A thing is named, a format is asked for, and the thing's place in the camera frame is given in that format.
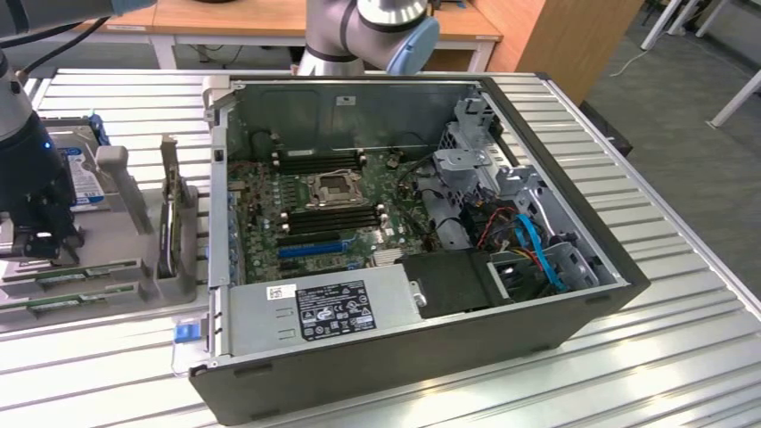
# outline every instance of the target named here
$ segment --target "motherboard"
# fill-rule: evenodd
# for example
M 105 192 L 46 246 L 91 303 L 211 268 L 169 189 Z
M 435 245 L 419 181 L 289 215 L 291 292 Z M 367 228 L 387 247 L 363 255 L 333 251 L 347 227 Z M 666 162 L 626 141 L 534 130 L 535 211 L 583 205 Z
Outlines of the motherboard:
M 385 266 L 434 250 L 414 169 L 398 150 L 227 164 L 238 284 Z

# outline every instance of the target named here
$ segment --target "table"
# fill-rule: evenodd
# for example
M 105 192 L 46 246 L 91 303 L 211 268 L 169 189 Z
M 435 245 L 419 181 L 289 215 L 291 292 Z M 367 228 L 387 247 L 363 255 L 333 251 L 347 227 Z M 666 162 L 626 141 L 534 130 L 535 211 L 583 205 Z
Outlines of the table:
M 679 33 L 680 27 L 684 24 L 684 22 L 687 21 L 688 17 L 691 16 L 691 13 L 694 11 L 696 3 L 698 3 L 698 0 L 688 0 L 687 1 L 687 4 L 684 5 L 683 9 L 680 10 L 680 13 L 678 14 L 678 17 L 674 20 L 674 23 L 671 24 L 670 28 L 667 29 L 667 34 L 670 36 L 675 36 L 675 35 L 680 34 Z M 718 0 L 718 3 L 715 5 L 715 7 L 712 8 L 711 14 L 707 16 L 707 18 L 704 19 L 704 22 L 702 22 L 702 25 L 699 26 L 698 31 L 695 32 L 696 37 L 704 36 L 704 32 L 707 31 L 710 25 L 712 24 L 712 21 L 715 20 L 715 17 L 720 13 L 722 8 L 726 6 L 727 3 L 728 3 L 728 0 Z M 666 10 L 660 14 L 660 17 L 656 20 L 655 26 L 652 27 L 652 29 L 650 30 L 650 32 L 646 36 L 644 42 L 642 42 L 642 45 L 639 46 L 643 50 L 650 49 L 652 47 L 652 45 L 655 44 L 656 38 L 660 34 L 660 30 L 663 29 L 663 27 L 666 25 L 667 19 L 670 18 L 674 11 L 676 10 L 678 4 L 679 4 L 678 0 L 671 0 L 670 3 L 667 4 Z M 744 86 L 742 87 L 742 89 L 739 90 L 739 92 L 736 93 L 734 98 L 731 99 L 731 101 L 723 106 L 722 110 L 718 112 L 715 117 L 711 120 L 708 120 L 707 124 L 714 128 L 723 125 L 723 122 L 728 119 L 728 117 L 736 111 L 739 106 L 743 104 L 743 102 L 747 100 L 747 98 L 750 98 L 750 96 L 752 95 L 752 93 L 758 89 L 761 89 L 761 71 L 758 71 L 755 73 L 754 77 L 744 84 Z
M 639 45 L 639 47 L 642 48 L 643 51 L 651 49 L 652 46 L 655 45 L 656 38 L 660 34 L 663 27 L 666 26 L 667 20 L 670 19 L 671 15 L 676 11 L 679 3 L 680 3 L 680 0 L 670 0 L 668 4 L 666 6 L 666 9 L 663 10 L 663 13 L 660 13 L 659 18 L 656 19 L 655 25 L 652 26 L 652 28 L 650 29 L 650 32 L 646 35 L 644 41 Z M 722 8 L 726 6 L 727 3 L 728 3 L 728 0 L 718 0 L 718 3 L 715 5 L 715 7 L 712 8 L 711 14 L 707 16 L 707 18 L 704 19 L 704 22 L 702 22 L 702 25 L 698 28 L 698 31 L 695 32 L 696 37 L 702 37 L 704 35 L 704 32 L 708 30 L 708 27 L 711 26 L 712 21 L 715 20 L 715 17 L 720 13 Z M 687 4 L 682 8 L 680 13 L 678 14 L 678 17 L 674 19 L 674 22 L 671 23 L 671 25 L 667 29 L 667 34 L 670 36 L 675 36 L 679 34 L 680 27 L 684 25 L 684 22 L 688 20 L 688 17 L 691 16 L 691 14 L 694 12 L 696 4 L 698 4 L 698 0 L 688 0 L 687 1 Z
M 150 44 L 159 68 L 175 70 L 175 45 L 303 46 L 305 2 L 237 0 L 206 4 L 158 0 L 154 7 L 109 21 L 105 30 L 91 34 L 86 41 Z M 499 31 L 470 3 L 463 9 L 443 4 L 435 17 L 441 24 L 435 49 L 471 51 L 469 71 L 485 71 L 493 47 L 502 40 Z M 69 31 L 50 40 L 69 40 L 75 34 Z
M 142 187 L 162 175 L 159 133 L 177 134 L 182 174 L 203 186 L 199 73 L 209 71 L 59 70 L 26 88 L 42 116 L 98 109 Z M 491 76 L 652 285 L 555 350 L 241 426 L 758 423 L 758 300 L 554 83 L 533 74 Z M 526 162 L 511 136 L 502 138 Z M 201 206 L 205 239 L 206 199 Z M 215 426 L 169 369 L 173 319 L 203 304 L 0 334 L 0 426 Z
M 747 81 L 742 89 L 731 99 L 731 101 L 723 106 L 722 110 L 718 112 L 715 117 L 707 122 L 714 128 L 723 125 L 723 122 L 728 119 L 732 113 L 736 111 L 739 106 L 747 101 L 747 98 L 761 89 L 761 71 L 755 73 L 752 78 Z

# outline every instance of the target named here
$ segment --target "barcode sticker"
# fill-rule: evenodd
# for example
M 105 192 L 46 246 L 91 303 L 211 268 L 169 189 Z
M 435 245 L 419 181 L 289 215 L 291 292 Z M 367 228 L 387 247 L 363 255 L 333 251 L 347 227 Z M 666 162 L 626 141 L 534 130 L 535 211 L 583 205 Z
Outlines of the barcode sticker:
M 295 297 L 295 284 L 266 287 L 266 300 L 289 299 Z

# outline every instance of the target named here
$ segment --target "power supply label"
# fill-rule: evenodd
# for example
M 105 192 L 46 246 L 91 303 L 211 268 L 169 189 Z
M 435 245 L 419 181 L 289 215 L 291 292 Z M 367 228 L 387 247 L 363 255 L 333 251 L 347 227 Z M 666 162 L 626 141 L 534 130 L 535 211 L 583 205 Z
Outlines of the power supply label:
M 363 281 L 295 292 L 301 337 L 315 341 L 375 328 Z

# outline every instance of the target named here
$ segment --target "floor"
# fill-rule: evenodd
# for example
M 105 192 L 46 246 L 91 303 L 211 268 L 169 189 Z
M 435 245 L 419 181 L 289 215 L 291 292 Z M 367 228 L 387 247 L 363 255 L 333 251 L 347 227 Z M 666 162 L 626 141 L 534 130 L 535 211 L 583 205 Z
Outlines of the floor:
M 761 296 L 761 263 L 755 240 L 761 237 L 761 98 L 754 97 L 720 129 L 704 121 L 731 99 L 755 70 L 748 70 L 694 37 L 662 36 L 655 48 L 609 77 L 638 49 L 647 28 L 634 20 L 590 91 L 587 102 L 628 139 L 628 157 L 658 193 L 687 221 L 744 284 Z M 38 43 L 6 51 L 22 66 L 55 44 Z M 146 45 L 83 44 L 50 62 L 61 68 L 155 68 Z M 209 55 L 217 63 L 201 64 L 187 46 L 177 46 L 185 69 L 219 69 L 231 61 L 234 46 Z M 283 69 L 290 60 L 282 48 L 245 47 L 230 69 Z

